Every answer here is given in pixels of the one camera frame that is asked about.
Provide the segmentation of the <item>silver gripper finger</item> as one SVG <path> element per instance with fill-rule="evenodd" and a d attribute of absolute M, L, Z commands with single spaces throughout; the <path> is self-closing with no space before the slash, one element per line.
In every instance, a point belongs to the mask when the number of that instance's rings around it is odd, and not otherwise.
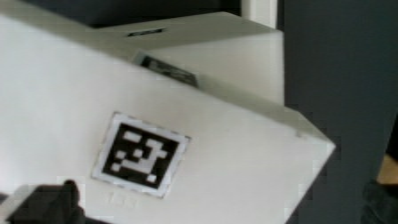
<path fill-rule="evenodd" d="M 0 224 L 110 224 L 90 218 L 80 207 L 72 180 L 55 185 L 23 185 L 10 194 L 0 192 Z"/>

